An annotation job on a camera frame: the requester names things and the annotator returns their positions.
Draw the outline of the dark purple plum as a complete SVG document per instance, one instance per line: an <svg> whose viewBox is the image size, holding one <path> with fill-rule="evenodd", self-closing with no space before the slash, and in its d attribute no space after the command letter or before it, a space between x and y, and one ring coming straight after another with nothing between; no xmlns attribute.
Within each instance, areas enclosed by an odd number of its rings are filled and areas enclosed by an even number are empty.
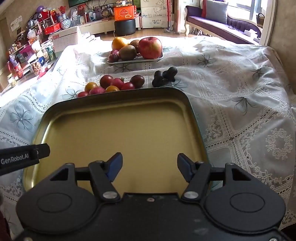
<svg viewBox="0 0 296 241"><path fill-rule="evenodd" d="M135 87L135 89L139 89L144 85L145 79L142 75L135 75L129 82Z"/></svg>

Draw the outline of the dark black fruit cluster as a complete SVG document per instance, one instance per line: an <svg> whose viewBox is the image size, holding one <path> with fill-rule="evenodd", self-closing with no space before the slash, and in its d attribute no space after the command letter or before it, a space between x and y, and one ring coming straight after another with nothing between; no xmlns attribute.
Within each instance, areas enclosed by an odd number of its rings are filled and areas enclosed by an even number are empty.
<svg viewBox="0 0 296 241"><path fill-rule="evenodd" d="M175 76L177 75L177 68L170 67L168 70L161 72L160 70L154 73L154 79L152 81L153 87L162 87L169 82L175 82Z"/></svg>

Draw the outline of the gold metal tray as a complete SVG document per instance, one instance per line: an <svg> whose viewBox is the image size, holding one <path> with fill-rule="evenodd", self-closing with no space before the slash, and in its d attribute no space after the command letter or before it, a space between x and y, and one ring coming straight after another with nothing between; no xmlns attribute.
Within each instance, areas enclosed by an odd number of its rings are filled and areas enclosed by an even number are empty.
<svg viewBox="0 0 296 241"><path fill-rule="evenodd" d="M114 180L119 194L182 193L187 182L177 156L208 161L192 105L180 90L145 88L62 101L42 116L33 144L46 143L50 155L23 171L26 190L73 163L86 167L115 153L123 167Z"/></svg>

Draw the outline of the glass jar with snacks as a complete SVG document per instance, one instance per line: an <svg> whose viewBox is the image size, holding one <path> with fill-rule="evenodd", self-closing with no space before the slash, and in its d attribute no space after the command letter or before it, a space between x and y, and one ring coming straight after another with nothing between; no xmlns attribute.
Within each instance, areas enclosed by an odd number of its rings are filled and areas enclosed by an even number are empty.
<svg viewBox="0 0 296 241"><path fill-rule="evenodd" d="M11 87L16 86L16 80L15 80L12 73L7 76L7 80L8 80L8 83L10 84Z"/></svg>

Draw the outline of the white lace tablecloth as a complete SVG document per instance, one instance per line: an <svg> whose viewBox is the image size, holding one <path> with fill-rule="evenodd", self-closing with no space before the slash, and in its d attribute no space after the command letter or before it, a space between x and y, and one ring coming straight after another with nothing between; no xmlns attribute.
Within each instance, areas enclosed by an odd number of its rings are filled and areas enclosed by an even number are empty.
<svg viewBox="0 0 296 241"><path fill-rule="evenodd" d="M87 82L106 74L144 77L178 70L170 84L194 109L210 162L234 162L286 202L281 230L295 240L295 95L274 49L214 37L161 37L158 62L107 64L111 42L68 46L54 67L1 97L1 148L28 145L44 112L74 99Z"/></svg>

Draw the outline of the red tin can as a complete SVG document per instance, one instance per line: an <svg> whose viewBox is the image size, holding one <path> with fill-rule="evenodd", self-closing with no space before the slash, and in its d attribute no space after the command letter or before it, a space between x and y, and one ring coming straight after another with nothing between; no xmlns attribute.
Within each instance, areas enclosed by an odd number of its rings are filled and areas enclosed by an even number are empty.
<svg viewBox="0 0 296 241"><path fill-rule="evenodd" d="M23 69L20 63L16 63L16 65L14 65L14 71L19 79L23 77Z"/></svg>

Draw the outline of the small red cherry tomato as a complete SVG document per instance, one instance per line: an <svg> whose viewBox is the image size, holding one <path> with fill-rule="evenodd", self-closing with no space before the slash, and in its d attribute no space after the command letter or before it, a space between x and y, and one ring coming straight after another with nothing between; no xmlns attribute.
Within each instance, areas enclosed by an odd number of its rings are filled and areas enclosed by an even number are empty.
<svg viewBox="0 0 296 241"><path fill-rule="evenodd" d="M121 90L132 90L135 89L135 86L131 82L124 83L121 87Z"/></svg>

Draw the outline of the pink red tomato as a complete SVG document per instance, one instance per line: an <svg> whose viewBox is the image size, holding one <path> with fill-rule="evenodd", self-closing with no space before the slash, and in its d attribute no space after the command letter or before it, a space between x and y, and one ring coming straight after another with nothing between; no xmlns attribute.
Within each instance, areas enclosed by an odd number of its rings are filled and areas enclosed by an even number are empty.
<svg viewBox="0 0 296 241"><path fill-rule="evenodd" d="M120 78L114 78L111 85L116 86L119 90L122 89L124 82Z"/></svg>

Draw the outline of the dark red plum on plate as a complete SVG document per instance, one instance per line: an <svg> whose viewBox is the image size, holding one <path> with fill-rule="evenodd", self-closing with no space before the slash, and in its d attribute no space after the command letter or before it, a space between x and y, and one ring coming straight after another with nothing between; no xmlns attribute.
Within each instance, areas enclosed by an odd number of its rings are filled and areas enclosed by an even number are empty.
<svg viewBox="0 0 296 241"><path fill-rule="evenodd" d="M117 53L113 53L108 56L109 63L114 63L114 62L118 62L118 61L119 61L119 55Z"/></svg>

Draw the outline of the white fruit plate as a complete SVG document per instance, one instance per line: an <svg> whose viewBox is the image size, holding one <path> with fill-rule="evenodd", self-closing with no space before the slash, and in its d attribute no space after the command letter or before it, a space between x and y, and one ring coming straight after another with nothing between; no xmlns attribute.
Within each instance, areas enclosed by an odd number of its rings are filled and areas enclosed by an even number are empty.
<svg viewBox="0 0 296 241"><path fill-rule="evenodd" d="M118 64L132 64L132 63L145 63L145 62L158 62L164 58L164 54L162 53L158 58L156 59L145 59L142 56L137 56L133 60L127 60L127 61L122 61L119 60L117 62L110 62L107 60L107 63L110 65L118 65Z"/></svg>

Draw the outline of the pink plum on plate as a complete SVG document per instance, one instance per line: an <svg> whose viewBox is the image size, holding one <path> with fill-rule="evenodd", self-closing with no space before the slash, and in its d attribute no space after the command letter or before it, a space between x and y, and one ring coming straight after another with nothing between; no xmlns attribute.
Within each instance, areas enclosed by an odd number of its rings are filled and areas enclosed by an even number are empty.
<svg viewBox="0 0 296 241"><path fill-rule="evenodd" d="M112 54L118 54L118 53L119 53L118 50L112 50L112 51L110 52L111 55L112 55Z"/></svg>

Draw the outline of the front brown kiwi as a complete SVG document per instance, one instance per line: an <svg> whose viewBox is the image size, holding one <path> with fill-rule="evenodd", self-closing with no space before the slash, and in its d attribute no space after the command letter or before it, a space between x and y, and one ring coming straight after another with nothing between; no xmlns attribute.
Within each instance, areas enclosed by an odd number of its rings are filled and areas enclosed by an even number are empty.
<svg viewBox="0 0 296 241"><path fill-rule="evenodd" d="M119 57L122 61L133 60L137 56L136 48L133 45L127 45L119 50Z"/></svg>

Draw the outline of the brown kiwi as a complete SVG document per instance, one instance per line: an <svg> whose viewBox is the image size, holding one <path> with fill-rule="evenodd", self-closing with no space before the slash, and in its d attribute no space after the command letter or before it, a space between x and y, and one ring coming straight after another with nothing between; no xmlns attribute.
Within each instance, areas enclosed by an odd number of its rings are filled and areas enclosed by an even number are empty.
<svg viewBox="0 0 296 241"><path fill-rule="evenodd" d="M136 48L133 45L127 45L119 50L119 57L122 61L133 60L137 56Z"/></svg>
<svg viewBox="0 0 296 241"><path fill-rule="evenodd" d="M138 51L138 44L139 44L139 40L138 40L138 39L133 40L133 41L131 41L131 42L129 43L129 45L135 47L137 53L139 53L139 51Z"/></svg>

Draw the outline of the white desk calendar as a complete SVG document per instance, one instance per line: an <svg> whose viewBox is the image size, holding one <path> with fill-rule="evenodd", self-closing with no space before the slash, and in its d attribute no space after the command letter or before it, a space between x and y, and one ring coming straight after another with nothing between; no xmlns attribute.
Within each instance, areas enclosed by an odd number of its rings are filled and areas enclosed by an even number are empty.
<svg viewBox="0 0 296 241"><path fill-rule="evenodd" d="M77 45L80 37L80 28L76 26L55 32L49 36L49 39L53 42L55 53L60 53L70 45Z"/></svg>

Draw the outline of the orange with stem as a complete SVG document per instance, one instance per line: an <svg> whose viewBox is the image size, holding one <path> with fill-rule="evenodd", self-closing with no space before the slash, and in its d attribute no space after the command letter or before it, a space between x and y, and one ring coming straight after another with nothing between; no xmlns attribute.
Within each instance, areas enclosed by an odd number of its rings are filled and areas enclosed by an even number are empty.
<svg viewBox="0 0 296 241"><path fill-rule="evenodd" d="M111 47L112 50L119 51L121 48L129 45L129 41L124 37L115 37L112 41Z"/></svg>

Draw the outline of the large red apple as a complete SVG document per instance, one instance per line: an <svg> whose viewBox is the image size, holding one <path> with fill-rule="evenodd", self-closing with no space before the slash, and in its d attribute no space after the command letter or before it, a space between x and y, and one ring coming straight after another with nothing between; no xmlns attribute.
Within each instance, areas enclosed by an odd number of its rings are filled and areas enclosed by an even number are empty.
<svg viewBox="0 0 296 241"><path fill-rule="evenodd" d="M157 59L161 56L163 46L156 37L146 37L138 42L138 51L144 59Z"/></svg>

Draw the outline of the back brown kiwi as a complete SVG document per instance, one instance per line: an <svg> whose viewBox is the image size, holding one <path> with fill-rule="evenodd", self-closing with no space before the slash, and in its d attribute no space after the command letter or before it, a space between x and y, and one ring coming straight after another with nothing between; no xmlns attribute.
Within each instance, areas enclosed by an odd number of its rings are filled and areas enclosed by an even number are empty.
<svg viewBox="0 0 296 241"><path fill-rule="evenodd" d="M139 53L139 51L138 51L138 44L139 44L139 40L138 40L138 39L133 40L133 41L131 41L131 42L129 43L129 45L135 47L137 53Z"/></svg>

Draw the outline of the blue white porcelain vase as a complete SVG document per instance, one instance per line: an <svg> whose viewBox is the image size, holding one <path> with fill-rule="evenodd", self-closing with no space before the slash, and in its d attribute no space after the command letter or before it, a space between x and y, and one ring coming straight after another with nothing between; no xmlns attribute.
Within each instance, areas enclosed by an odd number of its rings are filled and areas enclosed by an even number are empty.
<svg viewBox="0 0 296 241"><path fill-rule="evenodd" d="M63 30L71 27L71 20L67 18L66 14L62 14L61 28Z"/></svg>

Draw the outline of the black round ottoman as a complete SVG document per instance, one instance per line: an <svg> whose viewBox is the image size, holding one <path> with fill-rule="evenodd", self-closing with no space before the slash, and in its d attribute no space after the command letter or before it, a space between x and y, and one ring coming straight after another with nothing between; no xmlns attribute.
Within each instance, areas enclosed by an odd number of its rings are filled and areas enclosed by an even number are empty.
<svg viewBox="0 0 296 241"><path fill-rule="evenodd" d="M136 32L135 19L115 21L115 34L117 36L127 36L132 35Z"/></svg>

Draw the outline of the purple chaise sofa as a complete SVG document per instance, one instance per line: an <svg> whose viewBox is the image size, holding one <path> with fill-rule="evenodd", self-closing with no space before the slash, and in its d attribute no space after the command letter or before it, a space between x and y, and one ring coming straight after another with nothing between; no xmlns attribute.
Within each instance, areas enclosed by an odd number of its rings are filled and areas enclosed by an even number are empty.
<svg viewBox="0 0 296 241"><path fill-rule="evenodd" d="M185 7L186 35L189 34L189 28L193 27L205 35L219 37L236 44L258 45L260 42L261 30L254 23L228 17L227 24L223 24L205 19L201 15L202 9L197 6Z"/></svg>

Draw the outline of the orange gift box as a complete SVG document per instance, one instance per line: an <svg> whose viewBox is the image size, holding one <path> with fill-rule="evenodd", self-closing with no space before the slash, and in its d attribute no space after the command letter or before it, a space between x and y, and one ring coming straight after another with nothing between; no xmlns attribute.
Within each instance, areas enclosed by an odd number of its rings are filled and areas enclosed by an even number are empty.
<svg viewBox="0 0 296 241"><path fill-rule="evenodd" d="M125 21L135 19L137 13L136 6L121 6L114 8L115 21Z"/></svg>

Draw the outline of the grey cushion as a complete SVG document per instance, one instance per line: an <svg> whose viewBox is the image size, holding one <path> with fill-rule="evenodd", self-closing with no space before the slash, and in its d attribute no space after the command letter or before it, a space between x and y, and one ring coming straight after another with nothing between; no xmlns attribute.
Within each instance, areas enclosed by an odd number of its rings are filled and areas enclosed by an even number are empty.
<svg viewBox="0 0 296 241"><path fill-rule="evenodd" d="M224 1L206 1L206 19L227 24L228 3Z"/></svg>

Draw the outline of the white drawer cabinet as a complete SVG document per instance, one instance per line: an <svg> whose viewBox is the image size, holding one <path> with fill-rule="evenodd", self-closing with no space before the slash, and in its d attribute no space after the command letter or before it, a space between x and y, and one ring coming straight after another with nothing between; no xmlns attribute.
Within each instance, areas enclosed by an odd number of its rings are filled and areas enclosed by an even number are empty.
<svg viewBox="0 0 296 241"><path fill-rule="evenodd" d="M167 28L168 7L164 0L141 0L142 28Z"/></svg>

